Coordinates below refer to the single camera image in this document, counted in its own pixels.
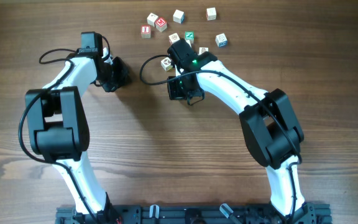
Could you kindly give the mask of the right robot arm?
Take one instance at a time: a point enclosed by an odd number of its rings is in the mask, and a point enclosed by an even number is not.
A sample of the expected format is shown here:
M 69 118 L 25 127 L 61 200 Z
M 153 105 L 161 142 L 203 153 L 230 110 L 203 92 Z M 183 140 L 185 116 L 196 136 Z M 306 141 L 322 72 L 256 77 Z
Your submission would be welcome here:
M 209 92 L 235 111 L 247 149 L 267 171 L 270 203 L 289 222 L 304 204 L 297 167 L 304 134 L 288 96 L 280 89 L 256 88 L 230 72 L 210 52 L 198 55 L 184 39 L 167 50 L 177 74 L 169 79 L 173 100 Z

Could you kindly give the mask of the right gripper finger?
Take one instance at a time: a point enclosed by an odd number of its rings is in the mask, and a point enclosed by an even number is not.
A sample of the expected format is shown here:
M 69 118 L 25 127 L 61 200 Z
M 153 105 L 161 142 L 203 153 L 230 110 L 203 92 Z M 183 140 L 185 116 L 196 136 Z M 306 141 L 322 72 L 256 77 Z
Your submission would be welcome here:
M 167 83 L 168 96 L 170 100 L 185 100 L 186 93 L 183 90 L 181 80 L 174 80 Z
M 194 104 L 205 99 L 205 92 L 203 90 L 189 91 L 186 94 L 187 105 L 193 106 Z

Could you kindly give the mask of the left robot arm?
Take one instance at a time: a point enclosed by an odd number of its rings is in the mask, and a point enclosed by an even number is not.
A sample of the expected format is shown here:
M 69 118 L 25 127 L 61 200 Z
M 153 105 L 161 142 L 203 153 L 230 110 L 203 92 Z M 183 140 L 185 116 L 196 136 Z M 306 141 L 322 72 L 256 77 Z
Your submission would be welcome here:
M 61 61 L 65 66 L 53 81 L 25 94 L 19 144 L 31 159 L 56 168 L 69 188 L 75 206 L 58 209 L 58 221 L 119 223 L 88 158 L 90 130 L 81 97 L 90 85 L 116 91 L 126 84 L 128 68 L 97 32 L 81 33 L 80 47 Z

